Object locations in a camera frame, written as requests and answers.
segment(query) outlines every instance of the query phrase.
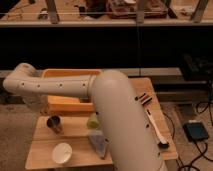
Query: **black pedal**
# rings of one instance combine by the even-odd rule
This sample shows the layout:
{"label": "black pedal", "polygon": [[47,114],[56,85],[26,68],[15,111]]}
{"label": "black pedal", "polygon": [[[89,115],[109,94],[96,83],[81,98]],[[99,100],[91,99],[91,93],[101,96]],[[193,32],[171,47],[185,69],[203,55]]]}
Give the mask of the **black pedal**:
{"label": "black pedal", "polygon": [[202,141],[209,138],[209,134],[202,122],[186,123],[183,125],[183,129],[190,142]]}

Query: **wooden tabletop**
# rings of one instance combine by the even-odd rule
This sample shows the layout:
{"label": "wooden tabletop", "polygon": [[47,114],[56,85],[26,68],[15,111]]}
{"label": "wooden tabletop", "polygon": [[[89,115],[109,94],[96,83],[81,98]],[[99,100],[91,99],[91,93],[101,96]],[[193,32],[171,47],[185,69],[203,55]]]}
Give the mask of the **wooden tabletop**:
{"label": "wooden tabletop", "polygon": [[[155,95],[152,83],[148,78],[131,79],[138,94],[146,92],[153,100],[146,108],[150,110],[156,121],[160,132],[168,139],[170,147],[161,150],[164,160],[177,159],[178,154],[171,138],[171,133],[166,124],[161,111],[160,104]],[[98,166],[112,165],[112,159],[109,151],[106,158],[100,159],[95,153],[88,140],[89,129],[86,126],[88,113],[85,116],[77,115],[61,117],[63,133],[56,135],[46,127],[47,116],[41,116],[38,119],[32,144],[26,161],[26,169],[44,169],[58,167],[79,167],[79,166]],[[69,143],[73,148],[73,154],[70,161],[64,165],[56,164],[51,159],[53,148],[60,142]]]}
{"label": "wooden tabletop", "polygon": [[[171,9],[175,12],[178,19],[180,20],[189,20],[190,16],[185,15],[183,12],[189,10],[195,10],[199,0],[172,0]],[[205,9],[203,19],[213,19],[213,1],[210,0]]]}

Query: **yellow object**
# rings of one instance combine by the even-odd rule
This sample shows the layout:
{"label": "yellow object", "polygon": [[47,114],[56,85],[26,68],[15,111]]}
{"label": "yellow object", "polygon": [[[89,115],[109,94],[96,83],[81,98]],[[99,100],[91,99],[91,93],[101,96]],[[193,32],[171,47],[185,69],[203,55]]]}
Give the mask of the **yellow object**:
{"label": "yellow object", "polygon": [[92,113],[87,121],[87,127],[89,129],[98,129],[99,128],[99,122],[97,119],[97,116],[95,113]]}

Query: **orange box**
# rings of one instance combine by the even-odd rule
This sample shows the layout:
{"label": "orange box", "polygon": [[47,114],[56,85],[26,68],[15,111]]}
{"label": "orange box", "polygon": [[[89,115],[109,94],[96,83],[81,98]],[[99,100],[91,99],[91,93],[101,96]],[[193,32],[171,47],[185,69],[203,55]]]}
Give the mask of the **orange box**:
{"label": "orange box", "polygon": [[[42,73],[43,77],[62,77],[76,75],[98,75],[101,73],[99,69],[46,69]],[[90,115],[93,111],[91,102],[81,102],[78,98],[62,97],[62,96],[47,96],[47,113],[49,115],[72,115],[79,114]]]}

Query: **cup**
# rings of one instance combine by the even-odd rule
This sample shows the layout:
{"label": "cup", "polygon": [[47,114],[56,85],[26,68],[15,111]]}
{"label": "cup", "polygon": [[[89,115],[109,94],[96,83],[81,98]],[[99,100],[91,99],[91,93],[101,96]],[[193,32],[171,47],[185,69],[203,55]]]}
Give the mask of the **cup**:
{"label": "cup", "polygon": [[62,132],[61,119],[59,116],[49,117],[47,120],[47,126],[56,134]]}

